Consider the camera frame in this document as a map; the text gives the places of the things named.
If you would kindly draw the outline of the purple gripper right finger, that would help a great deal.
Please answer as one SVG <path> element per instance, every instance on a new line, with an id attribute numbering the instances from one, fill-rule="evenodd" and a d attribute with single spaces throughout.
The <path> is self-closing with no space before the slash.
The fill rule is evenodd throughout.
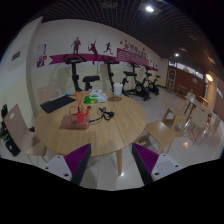
<path id="1" fill-rule="evenodd" d="M 143 183 L 145 185 L 152 183 L 153 179 L 151 177 L 151 174 L 159 155 L 137 143 L 132 144 L 132 154 L 137 164 Z"/>

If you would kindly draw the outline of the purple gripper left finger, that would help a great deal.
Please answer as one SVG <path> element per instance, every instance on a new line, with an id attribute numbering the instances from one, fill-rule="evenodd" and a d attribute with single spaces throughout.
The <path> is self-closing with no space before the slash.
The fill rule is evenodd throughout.
<path id="1" fill-rule="evenodd" d="M 64 157 L 71 173 L 71 182 L 79 185 L 82 181 L 92 150 L 91 145 L 86 144 Z"/>

